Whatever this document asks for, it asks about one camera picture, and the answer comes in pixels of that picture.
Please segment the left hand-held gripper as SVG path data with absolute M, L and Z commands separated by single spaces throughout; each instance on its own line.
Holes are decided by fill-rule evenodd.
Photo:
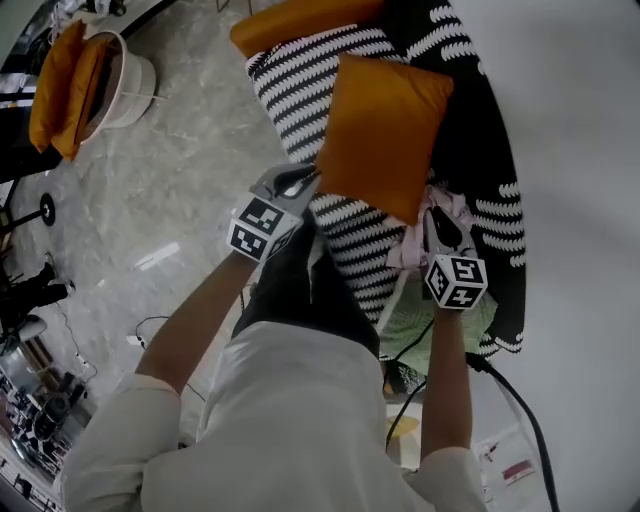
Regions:
M 320 179 L 311 164 L 282 164 L 264 172 L 232 211 L 227 246 L 264 263 L 291 240 L 303 223 Z

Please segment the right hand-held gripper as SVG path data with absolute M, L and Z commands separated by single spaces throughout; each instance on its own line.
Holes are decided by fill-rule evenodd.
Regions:
M 425 212 L 423 235 L 424 283 L 433 300 L 442 309 L 473 309 L 488 288 L 488 278 L 470 230 L 448 211 L 432 206 Z

